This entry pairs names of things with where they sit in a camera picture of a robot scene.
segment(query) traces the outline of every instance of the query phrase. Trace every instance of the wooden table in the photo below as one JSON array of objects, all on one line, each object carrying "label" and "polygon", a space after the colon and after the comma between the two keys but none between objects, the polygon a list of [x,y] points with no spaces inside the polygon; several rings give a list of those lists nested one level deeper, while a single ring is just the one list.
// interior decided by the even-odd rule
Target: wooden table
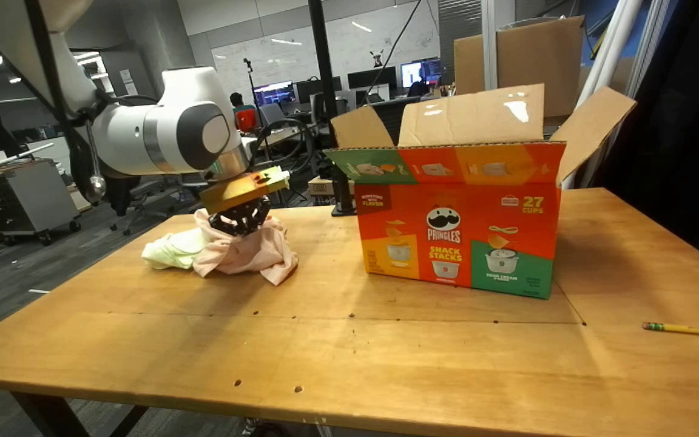
[{"label": "wooden table", "polygon": [[302,256],[258,274],[154,271],[178,215],[0,323],[0,387],[418,435],[699,435],[699,251],[602,188],[565,191],[549,301],[363,268],[355,217],[276,210]]}]

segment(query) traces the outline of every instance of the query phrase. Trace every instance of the pringles logo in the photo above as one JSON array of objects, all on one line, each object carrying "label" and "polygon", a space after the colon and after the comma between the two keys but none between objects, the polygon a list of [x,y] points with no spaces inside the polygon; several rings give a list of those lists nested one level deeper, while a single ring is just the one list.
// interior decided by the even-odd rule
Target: pringles logo
[{"label": "pringles logo", "polygon": [[462,214],[449,206],[431,208],[427,215],[427,240],[462,243]]}]

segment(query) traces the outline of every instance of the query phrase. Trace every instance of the computer monitor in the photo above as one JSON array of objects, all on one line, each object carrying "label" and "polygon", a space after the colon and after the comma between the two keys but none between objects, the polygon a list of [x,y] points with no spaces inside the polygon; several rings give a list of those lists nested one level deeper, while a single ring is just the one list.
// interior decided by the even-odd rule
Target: computer monitor
[{"label": "computer monitor", "polygon": [[[342,90],[342,77],[332,77],[332,90]],[[302,79],[297,83],[297,96],[302,104],[308,104],[310,94],[323,91],[323,79]]]},{"label": "computer monitor", "polygon": [[441,61],[440,57],[421,57],[401,64],[401,86],[412,86],[412,83],[424,83],[431,86],[441,83]]},{"label": "computer monitor", "polygon": [[255,86],[255,104],[286,104],[297,98],[293,83],[272,83]]},{"label": "computer monitor", "polygon": [[350,83],[350,90],[377,91],[373,86],[384,86],[384,91],[388,96],[397,96],[397,91],[399,91],[397,67],[377,67],[377,70],[347,72],[347,83]]},{"label": "computer monitor", "polygon": [[340,98],[347,98],[347,109],[358,109],[365,107],[370,101],[370,91],[366,90],[342,90],[338,91]]}]

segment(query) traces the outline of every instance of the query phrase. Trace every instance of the cloth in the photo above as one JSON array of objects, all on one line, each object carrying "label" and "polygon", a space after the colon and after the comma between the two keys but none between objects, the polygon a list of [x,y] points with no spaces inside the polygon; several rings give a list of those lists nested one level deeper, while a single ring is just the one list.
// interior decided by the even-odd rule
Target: cloth
[{"label": "cloth", "polygon": [[223,274],[259,271],[274,287],[298,267],[297,251],[286,244],[286,229],[274,215],[246,237],[211,227],[206,208],[195,210],[195,223],[191,229],[148,243],[142,254],[154,268],[195,268],[202,277],[217,268]]}]

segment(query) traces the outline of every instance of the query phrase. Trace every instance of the cardboard box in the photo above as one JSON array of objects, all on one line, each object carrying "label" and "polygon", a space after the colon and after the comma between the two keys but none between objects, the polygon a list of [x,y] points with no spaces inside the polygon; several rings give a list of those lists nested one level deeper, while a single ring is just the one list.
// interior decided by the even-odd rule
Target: cardboard box
[{"label": "cardboard box", "polygon": [[399,144],[371,107],[332,119],[366,271],[546,299],[559,182],[633,101],[599,90],[543,141],[543,84],[409,104]]},{"label": "cardboard box", "polygon": [[[546,84],[546,117],[568,117],[580,91],[583,16],[549,19],[497,32],[497,84]],[[483,39],[454,39],[460,94],[485,90]]]}]

